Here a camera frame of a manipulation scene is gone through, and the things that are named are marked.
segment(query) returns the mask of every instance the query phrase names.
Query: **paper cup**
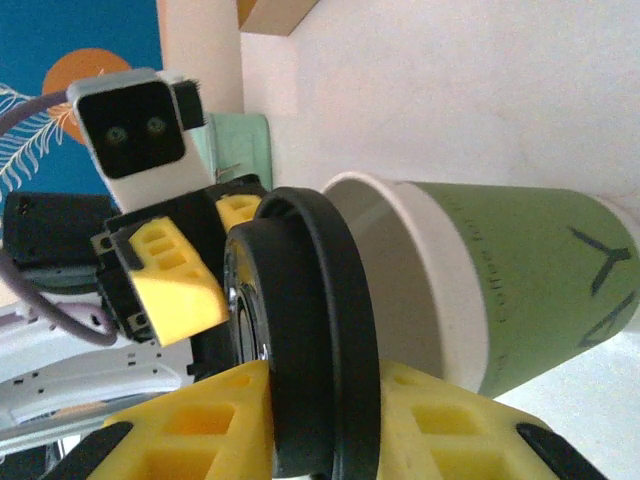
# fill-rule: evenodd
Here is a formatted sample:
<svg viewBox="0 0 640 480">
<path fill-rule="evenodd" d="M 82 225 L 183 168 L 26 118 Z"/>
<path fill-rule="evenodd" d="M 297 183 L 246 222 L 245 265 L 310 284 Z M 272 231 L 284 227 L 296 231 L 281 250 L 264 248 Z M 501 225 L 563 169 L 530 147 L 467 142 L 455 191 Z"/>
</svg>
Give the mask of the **paper cup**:
<svg viewBox="0 0 640 480">
<path fill-rule="evenodd" d="M 324 193 L 362 257 L 380 356 L 474 392 L 559 365 L 638 307 L 638 227 L 590 196 L 351 172 Z"/>
</svg>

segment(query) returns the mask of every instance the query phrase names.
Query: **white camera housing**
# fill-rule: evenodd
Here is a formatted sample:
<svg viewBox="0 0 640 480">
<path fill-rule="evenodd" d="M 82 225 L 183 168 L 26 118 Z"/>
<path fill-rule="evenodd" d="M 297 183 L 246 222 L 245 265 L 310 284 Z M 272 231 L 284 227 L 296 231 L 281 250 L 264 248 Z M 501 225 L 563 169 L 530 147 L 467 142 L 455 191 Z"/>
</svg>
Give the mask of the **white camera housing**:
<svg viewBox="0 0 640 480">
<path fill-rule="evenodd" d="M 69 86 L 67 97 L 95 167 L 123 214 L 215 183 L 191 135 L 184 131 L 173 90 L 154 70 L 143 68 L 78 80 Z M 160 127 L 162 123 L 169 125 L 167 133 L 173 134 L 173 140 L 155 150 L 145 149 L 145 145 L 158 146 L 163 140 L 145 137 L 136 123 L 148 114 L 147 125 L 154 118 L 157 124 L 159 117 L 153 111 L 157 105 L 165 114 Z M 110 119 L 113 126 L 107 128 Z M 178 127 L 181 140 L 176 137 Z M 128 128 L 135 130 L 129 143 L 134 148 L 121 155 L 108 141 L 126 142 L 129 139 L 122 132 Z"/>
</svg>

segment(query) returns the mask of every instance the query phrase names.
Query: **cardboard box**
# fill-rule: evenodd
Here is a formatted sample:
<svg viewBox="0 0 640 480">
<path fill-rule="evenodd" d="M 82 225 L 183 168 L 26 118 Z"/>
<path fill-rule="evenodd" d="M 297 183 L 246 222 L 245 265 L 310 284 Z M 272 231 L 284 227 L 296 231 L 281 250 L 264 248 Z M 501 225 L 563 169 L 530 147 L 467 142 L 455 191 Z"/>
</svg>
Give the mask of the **cardboard box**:
<svg viewBox="0 0 640 480">
<path fill-rule="evenodd" d="M 318 0 L 238 0 L 242 32 L 288 36 Z"/>
</svg>

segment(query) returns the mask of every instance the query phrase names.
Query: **yellow plastic part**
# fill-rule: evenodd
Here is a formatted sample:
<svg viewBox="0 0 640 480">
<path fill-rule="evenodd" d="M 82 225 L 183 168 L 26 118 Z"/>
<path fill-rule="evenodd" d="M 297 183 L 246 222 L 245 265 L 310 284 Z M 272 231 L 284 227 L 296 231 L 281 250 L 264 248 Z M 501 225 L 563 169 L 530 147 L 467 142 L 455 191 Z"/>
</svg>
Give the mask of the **yellow plastic part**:
<svg viewBox="0 0 640 480">
<path fill-rule="evenodd" d="M 162 346 L 227 320 L 222 288 L 169 217 L 144 224 L 129 243 L 144 268 L 128 273 Z"/>
<path fill-rule="evenodd" d="M 271 479 L 269 365 L 240 365 L 124 410 L 133 429 L 89 480 Z"/>
<path fill-rule="evenodd" d="M 231 195 L 218 200 L 216 208 L 224 229 L 228 232 L 239 223 L 253 219 L 261 200 L 257 195 Z"/>
<path fill-rule="evenodd" d="M 515 430 L 539 419 L 383 362 L 378 480 L 557 480 Z"/>
</svg>

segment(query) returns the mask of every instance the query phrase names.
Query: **camera lens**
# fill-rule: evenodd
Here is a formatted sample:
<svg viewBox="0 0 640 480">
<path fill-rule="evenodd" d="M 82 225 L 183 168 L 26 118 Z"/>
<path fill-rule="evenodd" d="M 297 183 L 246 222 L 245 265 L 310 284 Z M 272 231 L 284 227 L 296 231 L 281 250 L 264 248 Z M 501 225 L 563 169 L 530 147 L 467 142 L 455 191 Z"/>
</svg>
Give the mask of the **camera lens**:
<svg viewBox="0 0 640 480">
<path fill-rule="evenodd" d="M 151 117 L 147 120 L 147 131 L 153 135 L 162 135 L 167 129 L 167 124 L 160 117 Z"/>
<path fill-rule="evenodd" d="M 107 143 L 114 147 L 127 141 L 127 131 L 122 127 L 111 127 L 107 130 Z"/>
</svg>

